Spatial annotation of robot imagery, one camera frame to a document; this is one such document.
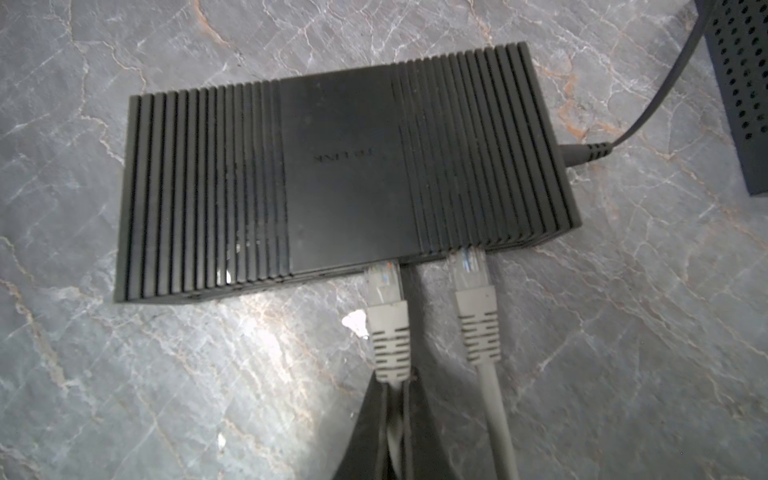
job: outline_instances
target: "gray ethernet cable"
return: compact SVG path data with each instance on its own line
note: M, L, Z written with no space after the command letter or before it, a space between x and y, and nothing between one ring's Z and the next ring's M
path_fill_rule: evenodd
M411 375L408 302L402 298L400 265L376 263L366 269L368 331L373 341L376 380L389 384L387 442L392 467L402 476L402 383Z
M488 277L485 252L461 249L448 255L456 288L458 317L467 348L467 360L475 366L485 407L488 435L499 480L519 480L515 449L498 384L495 363L501 358L496 289Z

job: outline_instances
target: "black router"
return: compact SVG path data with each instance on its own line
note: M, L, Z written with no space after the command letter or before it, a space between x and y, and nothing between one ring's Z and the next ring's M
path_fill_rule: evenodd
M132 97L115 300L188 302L581 224L525 44Z

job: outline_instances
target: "cable strain relief boot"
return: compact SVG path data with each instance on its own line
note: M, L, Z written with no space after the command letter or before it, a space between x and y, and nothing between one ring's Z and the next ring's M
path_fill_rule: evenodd
M604 141L600 144L561 145L560 153L563 156L563 162L566 167L575 167L605 157L613 149L613 144Z
M368 307L376 379L394 384L411 374L411 332L405 300Z
M478 366L499 361L502 352L493 285L456 292L456 304L469 363Z

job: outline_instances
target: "gray marble surface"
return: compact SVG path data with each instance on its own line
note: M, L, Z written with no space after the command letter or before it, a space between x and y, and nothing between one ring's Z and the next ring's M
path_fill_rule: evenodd
M684 0L0 2L0 478L330 478L356 421L371 349L341 319L360 276L111 302L130 94L525 40L558 138L603 141L695 17ZM765 478L768 199L746 195L706 48L570 178L580 230L490 256L521 477ZM450 461L494 478L445 266L404 275Z

